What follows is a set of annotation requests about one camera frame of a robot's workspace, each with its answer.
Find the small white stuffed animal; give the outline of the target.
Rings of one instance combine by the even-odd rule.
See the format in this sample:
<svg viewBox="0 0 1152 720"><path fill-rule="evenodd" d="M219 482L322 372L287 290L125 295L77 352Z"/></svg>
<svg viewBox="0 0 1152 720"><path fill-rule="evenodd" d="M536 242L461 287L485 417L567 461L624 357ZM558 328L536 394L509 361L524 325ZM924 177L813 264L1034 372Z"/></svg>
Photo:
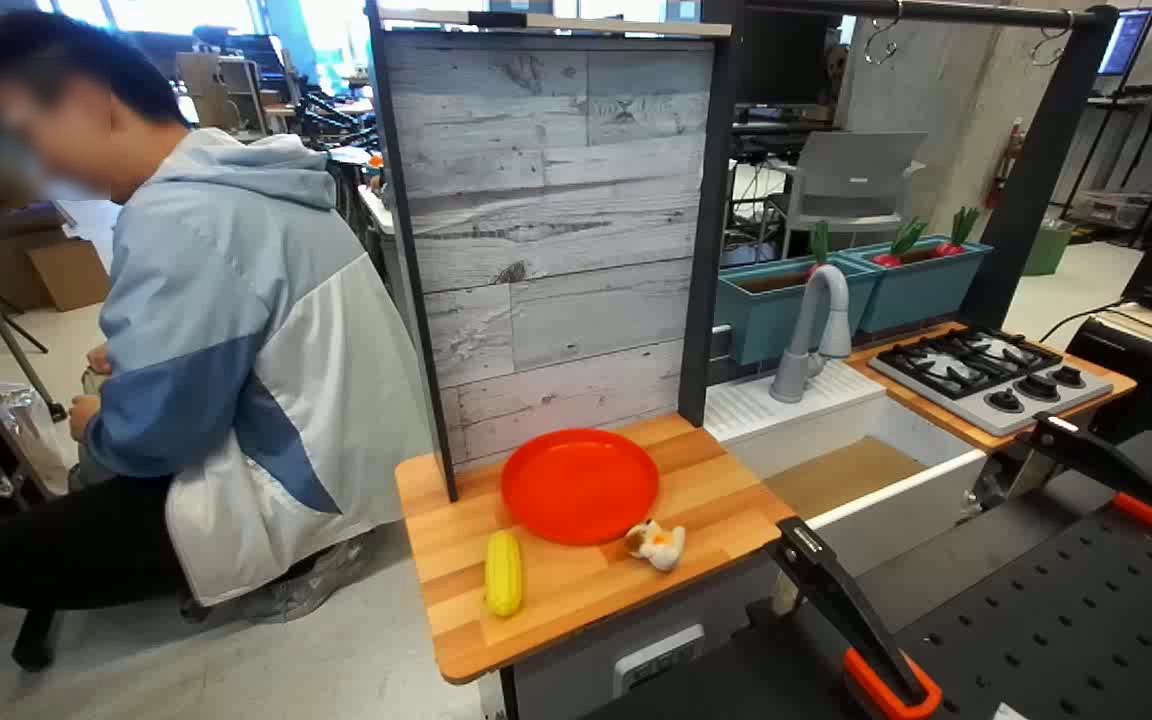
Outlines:
<svg viewBox="0 0 1152 720"><path fill-rule="evenodd" d="M672 572L684 554L684 528L665 528L659 521L639 521L624 533L624 545L637 559L646 559L652 572Z"/></svg>

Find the red round plate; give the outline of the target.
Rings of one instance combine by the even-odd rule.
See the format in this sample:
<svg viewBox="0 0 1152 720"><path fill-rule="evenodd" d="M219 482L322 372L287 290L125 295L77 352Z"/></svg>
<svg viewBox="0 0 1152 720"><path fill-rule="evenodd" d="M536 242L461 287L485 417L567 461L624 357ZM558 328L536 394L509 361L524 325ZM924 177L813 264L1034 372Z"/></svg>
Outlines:
<svg viewBox="0 0 1152 720"><path fill-rule="evenodd" d="M566 429L520 443L502 470L509 514L554 545L609 545L659 492L652 457L622 432Z"/></svg>

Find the wooden cutting board counter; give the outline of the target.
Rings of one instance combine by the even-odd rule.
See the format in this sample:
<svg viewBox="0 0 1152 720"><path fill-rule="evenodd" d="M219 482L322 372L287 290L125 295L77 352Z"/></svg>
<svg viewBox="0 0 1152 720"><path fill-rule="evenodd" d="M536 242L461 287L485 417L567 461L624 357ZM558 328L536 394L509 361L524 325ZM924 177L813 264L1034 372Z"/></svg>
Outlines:
<svg viewBox="0 0 1152 720"><path fill-rule="evenodd" d="M622 424L622 435L659 468L652 521L684 528L681 562L659 574L622 538L566 546L524 533L524 607L513 620L485 607L485 546L496 528L509 528L502 462L463 470L461 492L445 488L445 462L433 450L398 468L423 628L447 684L533 661L577 631L691 592L757 554L791 514L748 462L684 417Z"/></svg>

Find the grey wood-pattern back panel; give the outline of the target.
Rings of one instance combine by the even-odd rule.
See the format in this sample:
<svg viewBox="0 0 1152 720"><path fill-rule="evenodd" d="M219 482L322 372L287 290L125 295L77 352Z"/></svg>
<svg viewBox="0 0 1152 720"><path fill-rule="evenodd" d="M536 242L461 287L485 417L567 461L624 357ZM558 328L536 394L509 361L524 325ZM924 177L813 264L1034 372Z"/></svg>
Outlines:
<svg viewBox="0 0 1152 720"><path fill-rule="evenodd" d="M730 47L723 25L384 25L445 482L541 432L701 412Z"/></svg>

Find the yellow toy corn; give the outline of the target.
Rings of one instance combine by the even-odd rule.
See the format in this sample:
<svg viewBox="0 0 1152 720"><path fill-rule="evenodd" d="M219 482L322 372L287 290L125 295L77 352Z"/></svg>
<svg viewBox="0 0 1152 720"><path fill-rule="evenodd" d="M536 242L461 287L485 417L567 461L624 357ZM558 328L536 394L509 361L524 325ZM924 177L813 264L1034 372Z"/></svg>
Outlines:
<svg viewBox="0 0 1152 720"><path fill-rule="evenodd" d="M496 620L524 607L524 546L517 533L492 533L485 546L485 604Z"/></svg>

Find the white toy sink basin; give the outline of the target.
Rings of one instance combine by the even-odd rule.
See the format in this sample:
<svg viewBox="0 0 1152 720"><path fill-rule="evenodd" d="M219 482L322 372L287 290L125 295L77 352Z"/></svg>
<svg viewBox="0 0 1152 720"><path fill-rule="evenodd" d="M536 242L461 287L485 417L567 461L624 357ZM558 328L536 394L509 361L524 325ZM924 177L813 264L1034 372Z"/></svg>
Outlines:
<svg viewBox="0 0 1152 720"><path fill-rule="evenodd" d="M828 365L798 404L768 376L714 385L706 429L818 528L951 528L985 468L975 443L848 365Z"/></svg>

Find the person in blue jacket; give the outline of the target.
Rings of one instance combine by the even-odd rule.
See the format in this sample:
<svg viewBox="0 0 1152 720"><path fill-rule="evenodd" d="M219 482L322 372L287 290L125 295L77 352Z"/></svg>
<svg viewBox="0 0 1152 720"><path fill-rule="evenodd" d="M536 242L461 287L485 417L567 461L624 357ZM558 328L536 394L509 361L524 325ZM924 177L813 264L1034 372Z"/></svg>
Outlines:
<svg viewBox="0 0 1152 720"><path fill-rule="evenodd" d="M0 604L296 620L363 578L433 420L323 155L190 122L140 47L61 11L0 14L0 127L120 209L74 404L89 477L0 522Z"/></svg>

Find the teal planter box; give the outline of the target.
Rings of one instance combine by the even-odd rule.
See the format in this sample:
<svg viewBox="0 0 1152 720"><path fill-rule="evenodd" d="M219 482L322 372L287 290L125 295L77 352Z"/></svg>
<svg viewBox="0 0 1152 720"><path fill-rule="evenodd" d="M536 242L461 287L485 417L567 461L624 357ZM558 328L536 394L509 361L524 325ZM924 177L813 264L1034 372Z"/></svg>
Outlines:
<svg viewBox="0 0 1152 720"><path fill-rule="evenodd" d="M990 242L919 241L909 258L883 242L831 256L848 278L854 339L880 339L962 311L990 258ZM723 266L718 287L718 328L734 332L734 361L748 372L771 369L799 316L805 256Z"/></svg>

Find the grey chair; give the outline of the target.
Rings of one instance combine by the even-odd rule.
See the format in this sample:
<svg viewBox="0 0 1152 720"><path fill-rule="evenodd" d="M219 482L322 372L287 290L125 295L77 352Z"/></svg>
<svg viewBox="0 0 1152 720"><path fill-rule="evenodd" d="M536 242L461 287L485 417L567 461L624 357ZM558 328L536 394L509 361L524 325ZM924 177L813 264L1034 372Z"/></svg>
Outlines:
<svg viewBox="0 0 1152 720"><path fill-rule="evenodd" d="M791 164L782 250L818 223L831 235L897 231L918 153L918 130L813 130Z"/></svg>

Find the toy stove top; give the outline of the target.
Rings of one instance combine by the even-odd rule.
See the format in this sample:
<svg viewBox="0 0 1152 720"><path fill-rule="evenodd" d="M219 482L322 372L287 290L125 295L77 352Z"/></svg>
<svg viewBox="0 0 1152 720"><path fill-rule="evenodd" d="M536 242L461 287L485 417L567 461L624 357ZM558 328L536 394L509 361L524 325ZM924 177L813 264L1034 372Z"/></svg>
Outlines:
<svg viewBox="0 0 1152 720"><path fill-rule="evenodd" d="M874 369L994 435L1111 390L1105 376L1071 369L1060 352L985 328L894 344L874 357Z"/></svg>

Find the black orange clamp left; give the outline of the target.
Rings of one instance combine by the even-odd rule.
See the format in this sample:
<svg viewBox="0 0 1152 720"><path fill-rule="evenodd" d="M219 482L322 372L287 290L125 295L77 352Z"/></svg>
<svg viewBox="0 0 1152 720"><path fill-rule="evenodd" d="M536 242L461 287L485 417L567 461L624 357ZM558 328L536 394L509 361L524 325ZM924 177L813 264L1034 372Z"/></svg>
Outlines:
<svg viewBox="0 0 1152 720"><path fill-rule="evenodd" d="M841 678L874 720L938 720L945 687L894 640L820 533L782 521L771 559L846 640Z"/></svg>

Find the black orange clamp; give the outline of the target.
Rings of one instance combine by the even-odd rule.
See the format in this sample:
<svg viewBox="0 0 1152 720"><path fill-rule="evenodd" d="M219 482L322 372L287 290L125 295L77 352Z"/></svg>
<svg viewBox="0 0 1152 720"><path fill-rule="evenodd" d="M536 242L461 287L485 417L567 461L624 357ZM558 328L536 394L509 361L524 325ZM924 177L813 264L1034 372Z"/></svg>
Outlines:
<svg viewBox="0 0 1152 720"><path fill-rule="evenodd" d="M938 720L945 687L894 640L820 533L782 521L771 559L846 640L841 678L874 720Z"/></svg>
<svg viewBox="0 0 1152 720"><path fill-rule="evenodd" d="M1152 533L1152 477L1129 461L1116 443L1093 435L1090 429L1041 412L1023 432L1023 461L1014 477L990 478L981 498L1006 503L1021 498L1052 478L1052 468L1071 468L1111 492L1111 508Z"/></svg>

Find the black orange clamp right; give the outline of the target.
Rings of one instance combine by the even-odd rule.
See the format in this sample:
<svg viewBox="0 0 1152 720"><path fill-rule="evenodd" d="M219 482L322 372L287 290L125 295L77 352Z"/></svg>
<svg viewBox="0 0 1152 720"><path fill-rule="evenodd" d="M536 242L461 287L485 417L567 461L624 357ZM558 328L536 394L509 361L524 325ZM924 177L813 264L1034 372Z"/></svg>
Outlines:
<svg viewBox="0 0 1152 720"><path fill-rule="evenodd" d="M1052 478L1052 468L1071 468L1111 492L1111 508L1152 533L1152 477L1129 461L1116 443L1093 435L1090 429L1041 412L1023 432L1023 461L1014 477L990 478L981 498L1006 503L1021 498Z"/></svg>

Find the cardboard box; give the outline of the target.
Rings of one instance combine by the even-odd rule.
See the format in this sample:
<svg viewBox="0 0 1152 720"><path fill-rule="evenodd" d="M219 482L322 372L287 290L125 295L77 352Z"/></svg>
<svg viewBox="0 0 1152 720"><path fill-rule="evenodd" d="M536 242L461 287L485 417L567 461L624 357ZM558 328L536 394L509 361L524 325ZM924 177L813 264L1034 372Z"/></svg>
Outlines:
<svg viewBox="0 0 1152 720"><path fill-rule="evenodd" d="M15 311L85 306L110 295L110 273L89 241L52 231L0 231L0 300Z"/></svg>

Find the black metal frame post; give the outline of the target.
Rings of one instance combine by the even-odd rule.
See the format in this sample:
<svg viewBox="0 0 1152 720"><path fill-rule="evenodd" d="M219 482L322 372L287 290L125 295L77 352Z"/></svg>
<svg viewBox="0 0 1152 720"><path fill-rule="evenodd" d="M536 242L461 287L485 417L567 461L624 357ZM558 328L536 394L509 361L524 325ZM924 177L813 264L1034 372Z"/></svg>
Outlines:
<svg viewBox="0 0 1152 720"><path fill-rule="evenodd" d="M1069 37L1063 56L1057 60L1057 70L1034 114L1021 161L1010 177L1010 186L985 223L981 242L990 249L990 256L962 306L963 325L999 328L1119 11L1111 4L994 8L990 18L1006 26L1057 26Z"/></svg>

